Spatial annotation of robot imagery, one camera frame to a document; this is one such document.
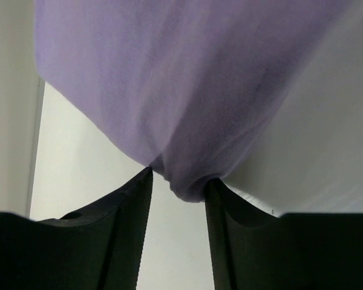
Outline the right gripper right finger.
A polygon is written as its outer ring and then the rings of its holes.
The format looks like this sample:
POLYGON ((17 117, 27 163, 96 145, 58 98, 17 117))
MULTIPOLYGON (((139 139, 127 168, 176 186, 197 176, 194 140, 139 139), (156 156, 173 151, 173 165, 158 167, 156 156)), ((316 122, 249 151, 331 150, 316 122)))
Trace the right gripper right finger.
POLYGON ((219 179, 204 192, 216 289, 363 289, 363 214, 275 217, 219 179))

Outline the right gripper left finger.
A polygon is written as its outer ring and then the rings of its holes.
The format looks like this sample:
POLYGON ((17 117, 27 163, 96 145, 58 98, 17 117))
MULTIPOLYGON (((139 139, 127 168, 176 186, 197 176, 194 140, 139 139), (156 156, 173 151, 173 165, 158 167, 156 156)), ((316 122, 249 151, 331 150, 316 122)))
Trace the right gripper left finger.
POLYGON ((146 168, 59 219, 0 212, 0 289, 135 289, 152 183, 146 168))

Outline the purple t-shirt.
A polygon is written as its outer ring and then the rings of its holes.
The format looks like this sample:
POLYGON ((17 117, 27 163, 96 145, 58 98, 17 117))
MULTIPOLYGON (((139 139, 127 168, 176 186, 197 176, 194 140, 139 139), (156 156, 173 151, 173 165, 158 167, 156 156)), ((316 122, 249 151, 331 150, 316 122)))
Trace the purple t-shirt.
POLYGON ((175 195, 200 202, 351 1, 36 1, 41 77, 175 195))

